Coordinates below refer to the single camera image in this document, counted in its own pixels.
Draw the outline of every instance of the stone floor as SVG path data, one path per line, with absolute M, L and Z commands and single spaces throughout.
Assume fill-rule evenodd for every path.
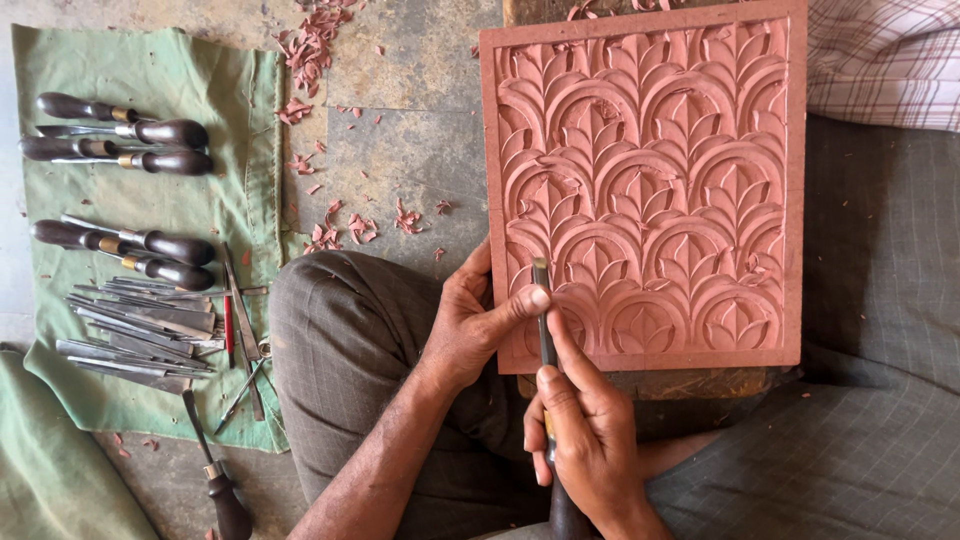
M 23 350 L 33 340 L 10 23 L 97 30 L 177 26 L 229 46 L 276 50 L 270 34 L 296 28 L 303 17 L 294 7 L 291 0 L 0 0 L 0 340 Z M 290 130 L 287 155 L 311 153 L 314 140 L 325 141 L 328 153 L 311 160 L 316 175 L 285 178 L 284 206 L 293 203 L 298 211 L 287 207 L 284 221 L 293 231 L 309 231 L 315 222 L 323 223 L 329 199 L 339 198 L 346 211 L 389 225 L 396 197 L 401 197 L 406 208 L 424 213 L 429 223 L 424 233 L 410 236 L 387 229 L 369 246 L 345 247 L 443 279 L 487 230 L 479 62 L 470 57 L 469 47 L 476 43 L 477 30 L 500 25 L 500 2 L 367 0 L 363 11 L 354 10 L 354 20 L 333 42 L 333 65 L 324 73 L 321 91 L 312 100 L 298 90 L 293 94 L 315 108 Z M 372 52 L 374 45 L 384 47 L 383 57 Z M 335 105 L 361 108 L 363 115 L 340 114 Z M 382 120 L 373 125 L 378 114 Z M 348 124 L 356 128 L 347 130 Z M 324 189 L 306 195 L 313 184 Z M 448 215 L 431 211 L 441 199 L 453 205 Z M 438 247 L 446 250 L 440 262 L 432 255 Z M 195 443 L 162 439 L 156 453 L 140 447 L 126 459 L 112 450 L 108 434 L 94 437 L 108 449 L 163 538 L 200 538 L 215 526 L 213 505 L 205 495 L 203 455 Z M 226 459 L 231 476 L 241 484 L 257 523 L 254 538 L 285 536 L 306 509 L 290 455 L 231 448 L 215 448 L 214 453 Z

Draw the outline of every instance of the right hand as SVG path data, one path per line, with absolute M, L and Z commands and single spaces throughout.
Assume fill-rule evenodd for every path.
M 533 454 L 538 483 L 553 480 L 544 454 L 546 408 L 557 438 L 557 475 L 604 538 L 669 537 L 643 490 L 633 403 L 580 350 L 558 307 L 548 312 L 547 326 L 565 375 L 540 368 L 537 396 L 523 418 L 524 450 Z

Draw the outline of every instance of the checkered fabric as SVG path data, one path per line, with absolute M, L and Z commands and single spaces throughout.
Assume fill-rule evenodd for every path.
M 960 2 L 810 0 L 807 110 L 960 131 Z

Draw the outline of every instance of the red sandstone panel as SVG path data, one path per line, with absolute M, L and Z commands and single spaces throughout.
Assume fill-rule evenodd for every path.
M 547 257 L 603 370 L 799 362 L 805 47 L 803 1 L 482 32 L 496 302 Z

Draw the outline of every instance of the green cloth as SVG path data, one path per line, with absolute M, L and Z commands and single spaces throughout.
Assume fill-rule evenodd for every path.
M 57 396 L 0 353 L 0 538 L 156 538 L 143 510 Z
M 37 124 L 69 122 L 46 116 L 34 105 L 39 93 L 59 91 L 158 118 L 197 120 L 209 132 L 208 152 L 216 163 L 213 174 L 192 178 L 130 171 L 112 163 L 24 160 L 31 222 L 69 213 L 117 229 L 190 234 L 218 248 L 226 240 L 240 286 L 272 281 L 283 257 L 278 226 L 281 129 L 274 115 L 282 106 L 283 68 L 277 53 L 231 49 L 178 29 L 77 32 L 13 25 L 12 37 L 21 133 L 35 135 Z M 36 241 L 31 249 L 36 342 L 27 354 L 27 369 L 50 385 L 82 430 L 193 438 L 178 396 L 81 370 L 55 351 L 58 338 L 102 336 L 63 300 L 69 292 L 79 292 L 72 285 L 142 276 L 101 254 Z M 241 263 L 247 250 L 249 265 Z M 219 281 L 221 265 L 208 269 Z M 267 297 L 250 297 L 247 305 L 256 336 L 269 335 Z M 221 302 L 214 306 L 222 312 Z M 226 353 L 206 359 L 217 373 L 194 387 L 202 422 L 212 433 L 246 375 L 239 366 L 228 369 Z M 264 371 L 271 374 L 269 364 Z M 289 444 L 276 393 L 262 377 L 258 381 L 268 420 L 253 421 L 248 395 L 227 428 L 211 439 L 283 452 Z

